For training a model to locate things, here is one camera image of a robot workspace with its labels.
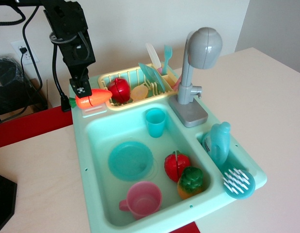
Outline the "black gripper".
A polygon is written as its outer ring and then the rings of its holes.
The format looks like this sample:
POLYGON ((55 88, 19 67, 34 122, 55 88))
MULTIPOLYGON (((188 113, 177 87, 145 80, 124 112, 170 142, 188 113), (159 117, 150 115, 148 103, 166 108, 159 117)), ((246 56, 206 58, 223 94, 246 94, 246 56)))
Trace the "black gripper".
POLYGON ((78 98, 92 95, 87 67, 95 62, 93 47, 87 30, 76 33, 57 32, 63 61, 71 75, 70 85, 78 98))

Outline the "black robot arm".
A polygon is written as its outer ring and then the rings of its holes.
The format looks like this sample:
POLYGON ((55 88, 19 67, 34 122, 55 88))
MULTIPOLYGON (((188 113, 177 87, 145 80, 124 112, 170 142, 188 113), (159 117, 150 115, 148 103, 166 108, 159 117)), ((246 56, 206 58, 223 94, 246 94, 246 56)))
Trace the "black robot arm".
POLYGON ((81 5, 64 0, 16 0, 16 6, 43 6, 78 98, 92 95, 87 67, 95 62, 88 25, 81 5))

